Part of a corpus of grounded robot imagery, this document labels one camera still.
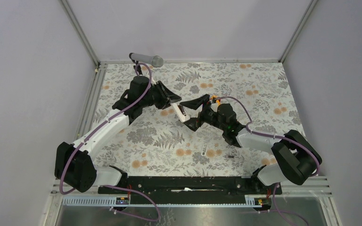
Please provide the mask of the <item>white remote control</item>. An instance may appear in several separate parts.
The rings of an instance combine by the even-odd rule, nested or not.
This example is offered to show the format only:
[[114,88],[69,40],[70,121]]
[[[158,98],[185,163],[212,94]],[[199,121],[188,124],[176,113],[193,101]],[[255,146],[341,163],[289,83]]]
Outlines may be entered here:
[[176,113],[177,117],[179,118],[180,122],[184,123],[190,120],[190,116],[184,110],[183,106],[176,103],[171,103],[171,107],[173,108],[174,112]]

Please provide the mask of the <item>white battery cover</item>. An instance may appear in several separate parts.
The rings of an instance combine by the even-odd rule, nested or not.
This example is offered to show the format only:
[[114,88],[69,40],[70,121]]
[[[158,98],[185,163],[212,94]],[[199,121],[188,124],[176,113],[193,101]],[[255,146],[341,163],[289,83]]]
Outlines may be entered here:
[[203,144],[202,145],[202,149],[201,149],[201,155],[205,156],[206,155],[206,151],[207,151],[207,144]]

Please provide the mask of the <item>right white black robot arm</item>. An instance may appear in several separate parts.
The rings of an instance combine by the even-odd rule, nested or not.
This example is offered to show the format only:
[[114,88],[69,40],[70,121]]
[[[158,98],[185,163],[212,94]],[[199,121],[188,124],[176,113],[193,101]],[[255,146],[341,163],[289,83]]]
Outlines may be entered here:
[[271,185],[284,181],[302,185],[319,173],[322,159],[300,132],[291,129],[281,136],[250,129],[237,119],[231,104],[223,104],[221,99],[206,94],[181,102],[177,107],[182,122],[190,130],[197,131],[208,124],[222,131],[228,145],[266,151],[275,157],[276,163],[264,165],[253,173],[254,192],[263,194]]

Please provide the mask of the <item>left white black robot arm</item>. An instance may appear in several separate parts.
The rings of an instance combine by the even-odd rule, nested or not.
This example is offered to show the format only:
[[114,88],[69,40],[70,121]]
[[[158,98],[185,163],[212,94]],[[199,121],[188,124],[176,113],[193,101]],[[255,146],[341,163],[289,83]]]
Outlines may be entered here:
[[125,172],[117,167],[94,166],[93,160],[107,143],[137,119],[144,108],[163,110],[181,101],[161,81],[151,83],[148,77],[135,76],[107,116],[92,130],[71,144],[57,147],[54,176],[60,186],[68,184],[81,193],[93,186],[109,186],[115,193],[127,189]]

